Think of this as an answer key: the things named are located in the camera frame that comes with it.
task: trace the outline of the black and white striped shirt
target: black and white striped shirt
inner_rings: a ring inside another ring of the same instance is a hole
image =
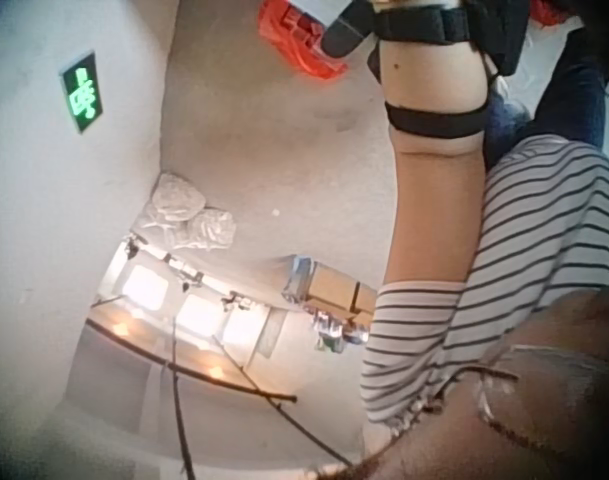
[[[380,290],[361,379],[369,419],[408,428],[455,369],[478,361],[531,313],[573,290],[608,285],[609,160],[557,136],[522,141],[486,180],[467,281]]]

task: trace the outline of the floor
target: floor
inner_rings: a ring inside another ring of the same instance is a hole
[[[237,220],[230,250],[196,263],[261,284],[258,265],[291,254],[378,287],[395,189],[383,101],[364,66],[322,83],[294,72],[257,32],[261,0],[180,4],[167,73],[162,168]],[[516,98],[534,108],[570,27],[532,27]],[[607,147],[609,153],[609,123]]]

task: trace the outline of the person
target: person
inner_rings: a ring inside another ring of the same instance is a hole
[[[461,2],[375,7],[435,4]],[[391,105],[454,114],[487,101],[486,58],[469,43],[379,48]],[[607,78],[595,51],[585,29],[569,34],[534,118],[510,135],[490,125],[493,145],[391,126],[397,215],[361,395],[394,441],[320,478],[598,478],[607,465]],[[486,392],[498,375],[514,383]]]

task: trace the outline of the sleeve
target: sleeve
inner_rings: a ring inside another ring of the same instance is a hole
[[[364,351],[361,397],[369,420],[403,414],[425,386],[464,283],[397,282],[382,287]]]

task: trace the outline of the green exit sign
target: green exit sign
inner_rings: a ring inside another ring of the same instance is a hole
[[[102,114],[95,53],[91,52],[61,75],[68,109],[82,133]]]

